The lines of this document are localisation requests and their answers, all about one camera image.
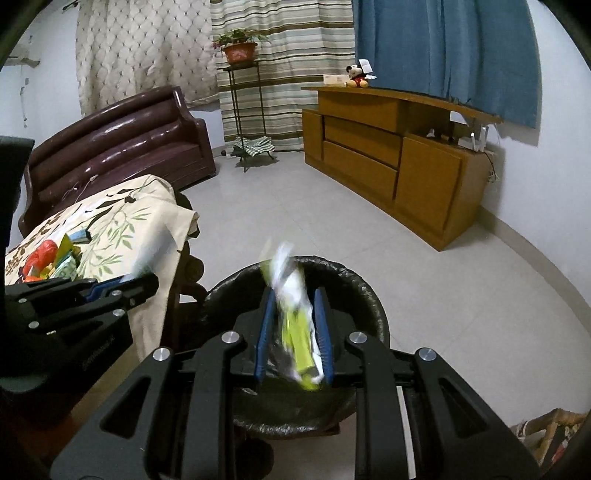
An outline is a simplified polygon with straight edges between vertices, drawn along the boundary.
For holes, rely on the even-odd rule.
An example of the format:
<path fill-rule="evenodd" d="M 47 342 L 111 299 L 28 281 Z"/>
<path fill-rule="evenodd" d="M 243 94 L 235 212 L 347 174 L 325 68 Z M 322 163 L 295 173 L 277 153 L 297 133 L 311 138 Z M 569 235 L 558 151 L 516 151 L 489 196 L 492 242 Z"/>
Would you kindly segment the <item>mickey mouse plush toy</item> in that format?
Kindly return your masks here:
<path fill-rule="evenodd" d="M 366 73 L 358 64 L 349 65 L 346 67 L 346 73 L 349 79 L 346 81 L 346 87 L 351 88 L 367 88 L 369 81 L 366 79 Z"/>

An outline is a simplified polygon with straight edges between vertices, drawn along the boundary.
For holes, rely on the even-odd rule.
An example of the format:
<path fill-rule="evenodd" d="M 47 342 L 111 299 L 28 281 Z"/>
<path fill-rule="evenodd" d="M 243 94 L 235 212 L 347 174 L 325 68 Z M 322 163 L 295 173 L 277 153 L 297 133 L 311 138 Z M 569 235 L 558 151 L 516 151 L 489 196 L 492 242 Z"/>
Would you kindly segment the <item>wooden tv cabinet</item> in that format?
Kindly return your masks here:
<path fill-rule="evenodd" d="M 454 112 L 500 118 L 441 99 L 378 88 L 318 87 L 301 113 L 304 159 L 438 251 L 475 222 L 494 173 L 491 153 L 453 140 Z"/>

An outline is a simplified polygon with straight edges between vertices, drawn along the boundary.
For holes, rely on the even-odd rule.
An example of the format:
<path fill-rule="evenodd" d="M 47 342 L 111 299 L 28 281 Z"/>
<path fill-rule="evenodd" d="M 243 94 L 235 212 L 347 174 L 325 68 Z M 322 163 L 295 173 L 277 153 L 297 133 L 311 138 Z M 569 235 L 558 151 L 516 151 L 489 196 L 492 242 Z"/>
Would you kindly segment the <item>beige patterned curtain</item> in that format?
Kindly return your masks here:
<path fill-rule="evenodd" d="M 148 90 L 181 89 L 187 106 L 217 100 L 211 3 L 192 0 L 82 1 L 76 74 L 87 116 Z"/>

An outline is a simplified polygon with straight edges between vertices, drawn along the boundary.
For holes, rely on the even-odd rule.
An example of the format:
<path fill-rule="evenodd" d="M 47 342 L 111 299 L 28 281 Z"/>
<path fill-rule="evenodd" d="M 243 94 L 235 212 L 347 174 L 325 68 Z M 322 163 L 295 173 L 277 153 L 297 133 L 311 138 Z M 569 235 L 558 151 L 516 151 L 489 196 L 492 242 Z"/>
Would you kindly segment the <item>red plastic bag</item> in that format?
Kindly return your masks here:
<path fill-rule="evenodd" d="M 57 255 L 58 246 L 53 240 L 45 240 L 27 258 L 23 268 L 23 281 L 34 282 L 42 279 L 42 271 L 49 266 Z"/>

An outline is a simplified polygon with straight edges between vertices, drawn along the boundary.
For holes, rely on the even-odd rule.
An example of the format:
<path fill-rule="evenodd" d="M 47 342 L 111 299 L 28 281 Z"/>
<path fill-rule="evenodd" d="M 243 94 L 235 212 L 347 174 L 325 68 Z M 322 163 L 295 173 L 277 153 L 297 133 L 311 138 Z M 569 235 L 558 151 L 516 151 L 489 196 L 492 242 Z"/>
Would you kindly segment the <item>potted green plant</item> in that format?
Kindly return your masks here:
<path fill-rule="evenodd" d="M 269 37 L 251 29 L 233 29 L 214 38 L 212 46 L 223 53 L 231 67 L 249 65 L 256 59 L 256 47 Z"/>

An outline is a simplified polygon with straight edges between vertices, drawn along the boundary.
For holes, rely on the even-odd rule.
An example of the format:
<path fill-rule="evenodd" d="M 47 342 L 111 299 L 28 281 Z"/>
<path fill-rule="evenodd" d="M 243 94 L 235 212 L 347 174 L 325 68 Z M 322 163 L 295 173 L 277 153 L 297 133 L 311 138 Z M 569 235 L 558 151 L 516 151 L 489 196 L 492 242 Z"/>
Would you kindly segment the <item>yellow snack wrapper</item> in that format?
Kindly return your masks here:
<path fill-rule="evenodd" d="M 54 261 L 42 270 L 40 278 L 43 280 L 54 278 L 75 280 L 80 261 L 80 248 L 65 234 L 59 244 Z"/>

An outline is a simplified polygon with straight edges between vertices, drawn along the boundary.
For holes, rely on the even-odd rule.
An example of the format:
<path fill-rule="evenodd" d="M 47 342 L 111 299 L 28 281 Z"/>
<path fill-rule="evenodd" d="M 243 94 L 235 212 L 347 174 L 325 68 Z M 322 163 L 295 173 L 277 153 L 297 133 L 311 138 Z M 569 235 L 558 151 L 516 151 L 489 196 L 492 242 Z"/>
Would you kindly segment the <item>black metal plant stand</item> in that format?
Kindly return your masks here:
<path fill-rule="evenodd" d="M 238 72 L 250 69 L 253 69 L 254 72 L 256 72 L 256 79 L 246 83 L 239 83 Z M 228 85 L 231 97 L 232 116 L 233 120 L 235 120 L 235 139 L 238 137 L 245 137 L 249 139 L 254 139 L 262 136 L 270 137 L 270 134 L 267 133 L 266 128 L 266 107 L 264 107 L 263 82 L 262 74 L 260 73 L 259 60 L 254 60 L 253 63 L 249 65 L 235 67 L 227 66 L 223 70 L 226 74 L 228 74 Z M 252 113 L 252 102 L 249 101 L 245 103 L 242 100 L 243 95 L 245 95 L 246 92 L 249 92 L 252 89 L 256 90 L 257 103 L 259 103 L 259 131 L 257 131 L 257 133 L 253 131 L 247 131 L 249 130 L 249 126 L 247 125 L 247 123 L 252 122 L 252 116 L 249 116 L 249 113 Z M 274 157 L 274 151 L 276 151 L 276 146 L 274 146 L 274 151 L 271 154 L 263 154 L 258 155 L 256 157 L 245 158 L 232 155 L 232 145 L 235 142 L 235 139 L 233 139 L 230 143 L 230 155 L 238 160 L 238 166 L 242 168 L 243 173 L 249 171 L 250 167 L 252 166 L 252 161 L 256 158 L 266 157 L 267 159 L 270 159 L 270 162 L 276 161 L 276 157 Z"/>

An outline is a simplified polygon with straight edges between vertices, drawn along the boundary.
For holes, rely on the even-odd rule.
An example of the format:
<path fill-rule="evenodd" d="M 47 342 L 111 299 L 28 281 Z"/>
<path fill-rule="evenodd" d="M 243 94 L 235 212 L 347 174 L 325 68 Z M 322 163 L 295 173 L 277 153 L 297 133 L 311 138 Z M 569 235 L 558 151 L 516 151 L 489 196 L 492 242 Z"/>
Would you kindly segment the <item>light blue wrapper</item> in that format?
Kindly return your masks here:
<path fill-rule="evenodd" d="M 88 244 L 92 241 L 91 234 L 86 229 L 71 232 L 68 237 L 73 244 Z"/>

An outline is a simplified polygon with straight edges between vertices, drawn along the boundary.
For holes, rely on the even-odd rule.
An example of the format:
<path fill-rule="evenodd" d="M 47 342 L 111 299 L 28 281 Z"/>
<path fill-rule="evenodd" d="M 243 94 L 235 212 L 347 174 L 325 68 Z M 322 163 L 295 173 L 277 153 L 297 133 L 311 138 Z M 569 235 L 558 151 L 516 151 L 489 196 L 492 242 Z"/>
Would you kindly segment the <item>floral beige tablecloth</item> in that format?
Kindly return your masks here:
<path fill-rule="evenodd" d="M 144 175 L 100 191 L 50 216 L 6 254 L 5 282 L 14 284 L 26 258 L 44 240 L 59 242 L 66 234 L 87 230 L 91 241 L 81 247 L 80 278 L 105 281 L 132 271 L 135 260 L 167 231 L 170 243 L 150 263 L 159 288 L 145 304 L 131 310 L 129 323 L 137 358 L 160 343 L 170 288 L 181 252 L 198 231 L 199 215 L 186 197 L 154 175 Z"/>

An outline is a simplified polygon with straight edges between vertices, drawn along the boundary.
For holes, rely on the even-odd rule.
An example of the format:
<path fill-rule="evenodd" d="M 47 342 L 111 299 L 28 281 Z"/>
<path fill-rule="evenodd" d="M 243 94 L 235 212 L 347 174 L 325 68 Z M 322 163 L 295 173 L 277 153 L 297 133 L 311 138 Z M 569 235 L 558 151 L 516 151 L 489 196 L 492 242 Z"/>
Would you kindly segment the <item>small white box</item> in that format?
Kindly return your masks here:
<path fill-rule="evenodd" d="M 322 76 L 322 84 L 327 87 L 346 87 L 348 82 L 349 76 L 346 74 L 325 74 Z"/>

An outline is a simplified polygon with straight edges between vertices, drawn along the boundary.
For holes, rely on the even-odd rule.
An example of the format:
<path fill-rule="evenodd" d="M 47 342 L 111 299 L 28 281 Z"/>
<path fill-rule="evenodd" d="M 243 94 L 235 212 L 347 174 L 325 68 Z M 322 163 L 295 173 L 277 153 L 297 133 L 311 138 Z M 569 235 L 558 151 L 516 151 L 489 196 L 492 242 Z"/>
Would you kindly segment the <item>white wifi router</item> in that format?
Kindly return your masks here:
<path fill-rule="evenodd" d="M 484 152 L 488 140 L 489 126 L 483 125 L 478 133 L 471 132 L 469 136 L 460 137 L 458 146 L 474 152 Z"/>

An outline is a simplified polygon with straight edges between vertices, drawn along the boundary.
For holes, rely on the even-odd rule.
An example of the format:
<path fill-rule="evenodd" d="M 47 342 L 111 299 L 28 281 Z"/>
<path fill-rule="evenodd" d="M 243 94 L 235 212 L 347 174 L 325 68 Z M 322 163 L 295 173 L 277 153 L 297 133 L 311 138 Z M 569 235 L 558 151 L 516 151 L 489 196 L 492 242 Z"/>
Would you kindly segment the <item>striped curtain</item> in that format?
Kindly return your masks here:
<path fill-rule="evenodd" d="M 355 61 L 353 7 L 349 1 L 212 1 L 215 37 L 233 29 L 259 31 L 269 41 L 256 47 L 263 82 L 267 133 L 276 150 L 304 147 L 301 111 L 314 109 L 325 74 L 342 74 Z M 256 79 L 253 69 L 238 72 L 238 82 Z M 248 132 L 259 131 L 256 90 L 246 92 L 252 102 Z"/>

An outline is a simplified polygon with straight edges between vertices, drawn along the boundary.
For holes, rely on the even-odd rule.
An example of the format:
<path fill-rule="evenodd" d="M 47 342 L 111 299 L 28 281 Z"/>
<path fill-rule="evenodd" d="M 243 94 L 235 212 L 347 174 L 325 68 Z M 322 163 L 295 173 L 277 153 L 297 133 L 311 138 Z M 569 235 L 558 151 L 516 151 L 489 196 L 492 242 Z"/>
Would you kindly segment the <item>white green plastic wrapper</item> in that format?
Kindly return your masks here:
<path fill-rule="evenodd" d="M 315 391 L 325 380 L 318 350 L 311 300 L 304 270 L 293 255 L 294 245 L 281 242 L 267 250 L 270 258 L 260 265 L 266 285 L 276 294 L 276 318 L 267 361 L 276 374 L 305 391 Z"/>

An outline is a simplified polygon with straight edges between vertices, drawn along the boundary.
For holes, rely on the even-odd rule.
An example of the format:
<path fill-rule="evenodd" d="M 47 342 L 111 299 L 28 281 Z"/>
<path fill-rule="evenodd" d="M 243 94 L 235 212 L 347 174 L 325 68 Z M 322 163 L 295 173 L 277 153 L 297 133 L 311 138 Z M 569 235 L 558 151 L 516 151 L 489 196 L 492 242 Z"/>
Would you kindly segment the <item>wicker basket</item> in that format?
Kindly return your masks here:
<path fill-rule="evenodd" d="M 510 430 L 533 455 L 541 470 L 546 472 L 564 455 L 586 418 L 587 413 L 555 408 L 513 425 Z"/>

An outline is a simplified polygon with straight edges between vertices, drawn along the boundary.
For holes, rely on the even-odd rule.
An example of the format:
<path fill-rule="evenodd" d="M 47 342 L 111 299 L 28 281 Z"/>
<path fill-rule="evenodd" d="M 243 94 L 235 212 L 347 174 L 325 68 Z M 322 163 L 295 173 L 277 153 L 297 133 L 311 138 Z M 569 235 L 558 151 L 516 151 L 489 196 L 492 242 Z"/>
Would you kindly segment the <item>black trash bin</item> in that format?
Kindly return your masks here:
<path fill-rule="evenodd" d="M 200 323 L 245 338 L 231 363 L 245 381 L 233 422 L 273 439 L 325 435 L 355 412 L 345 377 L 360 361 L 346 351 L 349 333 L 390 342 L 387 314 L 366 280 L 341 263 L 287 250 L 218 282 Z"/>

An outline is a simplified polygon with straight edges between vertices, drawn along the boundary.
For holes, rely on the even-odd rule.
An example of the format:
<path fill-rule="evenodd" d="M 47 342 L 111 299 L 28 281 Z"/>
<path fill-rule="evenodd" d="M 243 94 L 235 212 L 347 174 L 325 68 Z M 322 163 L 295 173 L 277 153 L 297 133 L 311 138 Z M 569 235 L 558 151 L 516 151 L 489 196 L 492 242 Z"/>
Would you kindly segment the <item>checkered cloth on stand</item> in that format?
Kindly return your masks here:
<path fill-rule="evenodd" d="M 269 136 L 254 139 L 238 137 L 232 145 L 232 155 L 242 158 L 271 154 L 273 151 L 274 145 Z"/>

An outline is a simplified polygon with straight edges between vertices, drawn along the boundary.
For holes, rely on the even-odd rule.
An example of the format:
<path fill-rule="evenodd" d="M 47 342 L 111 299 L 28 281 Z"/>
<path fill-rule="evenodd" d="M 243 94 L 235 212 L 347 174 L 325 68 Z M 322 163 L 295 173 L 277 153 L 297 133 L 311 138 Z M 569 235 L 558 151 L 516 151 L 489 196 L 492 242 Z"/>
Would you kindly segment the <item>blue curtain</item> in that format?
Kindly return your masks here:
<path fill-rule="evenodd" d="M 381 89 L 440 98 L 536 128 L 540 62 L 525 1 L 353 2 L 356 55 Z"/>

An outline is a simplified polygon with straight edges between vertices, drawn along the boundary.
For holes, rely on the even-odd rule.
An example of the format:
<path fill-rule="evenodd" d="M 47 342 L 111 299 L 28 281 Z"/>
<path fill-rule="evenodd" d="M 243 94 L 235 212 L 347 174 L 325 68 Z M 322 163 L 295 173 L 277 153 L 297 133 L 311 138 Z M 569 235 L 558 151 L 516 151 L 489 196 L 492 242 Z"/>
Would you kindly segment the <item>dark brown leather sofa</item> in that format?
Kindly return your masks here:
<path fill-rule="evenodd" d="M 178 87 L 125 98 L 34 148 L 24 172 L 20 233 L 27 236 L 68 206 L 147 174 L 175 191 L 216 174 L 206 124 L 190 114 Z"/>

